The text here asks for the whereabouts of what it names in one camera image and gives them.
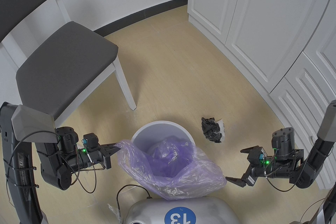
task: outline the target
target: gray chair seat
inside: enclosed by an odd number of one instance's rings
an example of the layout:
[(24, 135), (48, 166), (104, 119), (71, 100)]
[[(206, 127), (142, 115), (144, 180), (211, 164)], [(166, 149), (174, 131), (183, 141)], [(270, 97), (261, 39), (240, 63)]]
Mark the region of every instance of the gray chair seat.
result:
[(118, 47), (88, 28), (68, 22), (23, 63), (16, 82), (23, 105), (56, 120), (117, 57)]

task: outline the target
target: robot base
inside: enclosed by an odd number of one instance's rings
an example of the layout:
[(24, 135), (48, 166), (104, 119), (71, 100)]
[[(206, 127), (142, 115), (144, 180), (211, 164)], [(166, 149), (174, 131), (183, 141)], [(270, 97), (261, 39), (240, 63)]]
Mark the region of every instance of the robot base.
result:
[(241, 224), (223, 200), (200, 197), (167, 201), (148, 199), (132, 205), (125, 224)]

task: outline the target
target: translucent garbage bag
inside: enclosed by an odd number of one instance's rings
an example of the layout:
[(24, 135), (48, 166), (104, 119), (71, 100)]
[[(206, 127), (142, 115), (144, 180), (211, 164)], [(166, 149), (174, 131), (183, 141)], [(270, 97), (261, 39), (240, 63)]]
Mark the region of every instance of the translucent garbage bag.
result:
[(150, 155), (129, 140), (115, 146), (121, 148), (117, 153), (119, 166), (167, 200), (202, 197), (226, 184), (221, 168), (190, 141), (169, 137)]

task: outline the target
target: blue circular sticker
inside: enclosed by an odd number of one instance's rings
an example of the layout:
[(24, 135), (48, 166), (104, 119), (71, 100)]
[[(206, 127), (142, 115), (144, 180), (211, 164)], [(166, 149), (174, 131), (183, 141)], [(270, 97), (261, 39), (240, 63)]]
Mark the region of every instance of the blue circular sticker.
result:
[(187, 207), (175, 207), (166, 214), (165, 224), (196, 224), (196, 216)]

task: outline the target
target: floor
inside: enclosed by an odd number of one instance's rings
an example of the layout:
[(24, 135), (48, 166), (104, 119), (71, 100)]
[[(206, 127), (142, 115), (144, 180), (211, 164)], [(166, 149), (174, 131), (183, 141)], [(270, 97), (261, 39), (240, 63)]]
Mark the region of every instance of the floor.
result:
[[(196, 145), (224, 175), (232, 177), (242, 176), (248, 166), (247, 156), (239, 152), (242, 148), (260, 145), (272, 153), (271, 134), (282, 124), (245, 77), (188, 22), (187, 6), (150, 17), (106, 38), (119, 46), (119, 59), (137, 109), (129, 109), (115, 75), (111, 75), (64, 123), (79, 137), (94, 132), (101, 144), (118, 142), (130, 139), (151, 121), (174, 121), (191, 133)], [(201, 117), (223, 119), (223, 143), (204, 138)], [(37, 154), (33, 157), (39, 167)], [(117, 191), (136, 182), (117, 165), (116, 155), (111, 160), (112, 169), (97, 172), (98, 186), (93, 194), (87, 194), (77, 183), (67, 191), (58, 190), (35, 172), (40, 205), (49, 224), (118, 223), (107, 204), (116, 207)], [(0, 178), (0, 223), (18, 224), (15, 209), (6, 198), (3, 167)], [(83, 172), (80, 178), (88, 190), (93, 189), (93, 172)], [(290, 186), (287, 180), (274, 182), (282, 189)], [(211, 195), (225, 200), (243, 224), (286, 224), (300, 220), (308, 206), (326, 192), (314, 183), (305, 190), (295, 187), (281, 193), (260, 178), (254, 187), (228, 183)], [(120, 196), (122, 214), (145, 198), (141, 189), (124, 191)], [(314, 205), (303, 220), (310, 219), (317, 207)]]

